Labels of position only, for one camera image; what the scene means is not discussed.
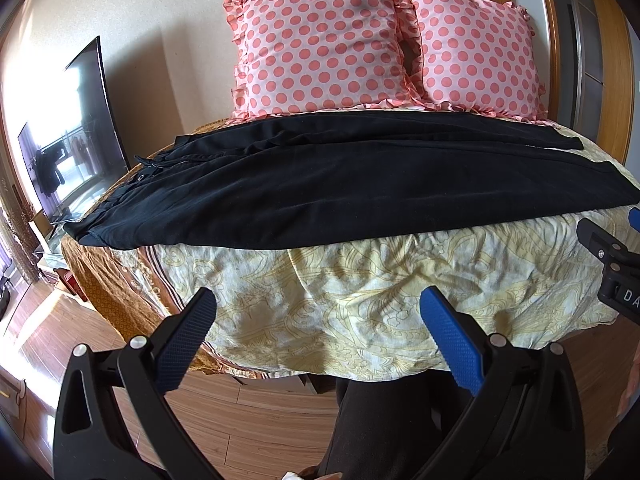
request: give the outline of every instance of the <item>black trousers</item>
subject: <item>black trousers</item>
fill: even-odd
[[[381,383],[338,378],[336,393],[340,410],[316,478],[411,480],[471,400],[439,370]]]

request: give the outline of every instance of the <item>television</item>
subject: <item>television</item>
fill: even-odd
[[[109,107],[99,36],[65,68],[55,93],[54,111],[27,122],[18,136],[53,225],[79,220],[130,169]]]

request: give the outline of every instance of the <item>pink polka dot pillow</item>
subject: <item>pink polka dot pillow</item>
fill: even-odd
[[[416,105],[398,45],[400,1],[225,0],[239,49],[232,118]]]
[[[523,8],[490,0],[412,2],[420,55],[411,79],[427,106],[546,118]]]

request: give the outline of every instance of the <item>bedspread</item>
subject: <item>bedspread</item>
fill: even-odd
[[[612,160],[581,140],[585,150],[576,153]],[[640,235],[628,224],[629,209],[294,250],[179,244],[116,251],[65,237],[63,252],[96,309],[125,338],[150,333],[199,287],[211,288],[218,317],[195,367],[379,381],[446,368],[418,312],[430,285],[516,346],[540,348],[613,322],[615,311],[597,300],[602,264],[578,243],[575,227],[591,218],[635,251]]]

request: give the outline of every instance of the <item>blue gripper pad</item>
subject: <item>blue gripper pad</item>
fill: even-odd
[[[640,209],[637,207],[629,211],[629,224],[633,229],[640,232]]]
[[[162,322],[172,328],[172,332],[156,357],[158,392],[164,395],[180,386],[215,320],[216,297],[208,288],[201,288],[180,314],[170,316]]]
[[[420,316],[435,339],[458,386],[476,396],[484,382],[482,347],[478,345],[478,341],[473,341],[478,332],[470,335],[465,331],[458,318],[464,314],[457,313],[436,286],[425,288],[420,295]]]

